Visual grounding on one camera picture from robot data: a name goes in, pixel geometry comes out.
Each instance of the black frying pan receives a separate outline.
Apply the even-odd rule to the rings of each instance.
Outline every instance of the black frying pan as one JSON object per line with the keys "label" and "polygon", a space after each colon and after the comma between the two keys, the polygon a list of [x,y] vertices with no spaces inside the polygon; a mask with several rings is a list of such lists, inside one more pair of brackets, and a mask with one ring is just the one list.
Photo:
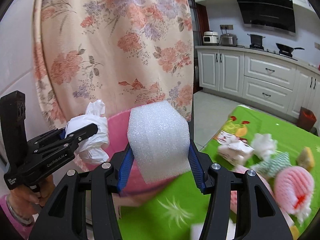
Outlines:
{"label": "black frying pan", "polygon": [[283,45],[283,44],[280,44],[280,43],[276,43],[276,45],[277,45],[277,47],[278,47],[278,49],[280,50],[280,51],[285,51],[285,52],[288,52],[288,53],[292,53],[295,49],[303,49],[304,50],[304,48],[300,48],[300,47],[298,47],[298,48],[292,48],[292,47],[289,47],[289,46],[286,46],[286,45]]}

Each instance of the black pot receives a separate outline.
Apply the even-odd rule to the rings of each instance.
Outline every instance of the black pot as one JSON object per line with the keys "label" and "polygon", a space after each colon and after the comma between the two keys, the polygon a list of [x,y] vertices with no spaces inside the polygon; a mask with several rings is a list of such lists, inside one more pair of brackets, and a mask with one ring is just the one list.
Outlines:
{"label": "black pot", "polygon": [[248,34],[248,35],[250,36],[252,45],[262,46],[262,39],[265,38],[264,36],[256,35],[256,34]]}
{"label": "black pot", "polygon": [[283,45],[283,44],[280,44],[280,43],[276,43],[276,45],[277,45],[278,49],[280,50],[280,52],[284,51],[284,52],[287,52],[289,54],[291,54],[295,49],[303,49],[304,50],[304,48],[300,48],[300,47],[292,48],[292,47],[289,47],[289,46],[286,46],[286,45]]}

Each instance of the black range hood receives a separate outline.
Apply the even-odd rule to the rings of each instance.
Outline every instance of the black range hood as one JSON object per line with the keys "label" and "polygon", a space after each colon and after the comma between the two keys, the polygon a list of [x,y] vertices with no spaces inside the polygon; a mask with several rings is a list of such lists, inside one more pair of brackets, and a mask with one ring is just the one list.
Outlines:
{"label": "black range hood", "polygon": [[245,25],[296,32],[292,0],[237,0]]}

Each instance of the rice cooker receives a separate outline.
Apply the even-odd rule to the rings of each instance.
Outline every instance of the rice cooker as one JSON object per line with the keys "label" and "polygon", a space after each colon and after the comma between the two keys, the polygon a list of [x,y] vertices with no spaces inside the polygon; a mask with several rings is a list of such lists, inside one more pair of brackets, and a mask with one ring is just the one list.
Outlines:
{"label": "rice cooker", "polygon": [[218,45],[219,44],[218,33],[213,31],[204,32],[203,44]]}

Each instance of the silver bangle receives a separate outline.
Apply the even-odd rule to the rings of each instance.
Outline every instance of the silver bangle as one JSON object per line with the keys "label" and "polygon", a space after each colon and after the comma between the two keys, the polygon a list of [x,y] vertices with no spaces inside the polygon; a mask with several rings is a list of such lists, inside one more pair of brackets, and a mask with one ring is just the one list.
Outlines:
{"label": "silver bangle", "polygon": [[7,206],[9,208],[9,211],[11,213],[11,215],[14,217],[15,220],[17,220],[20,224],[22,224],[23,226],[27,227],[30,226],[33,223],[33,217],[32,218],[28,218],[27,220],[24,218],[21,218],[12,208],[10,202],[9,202],[9,198],[8,196],[5,197],[5,200],[7,202]]}

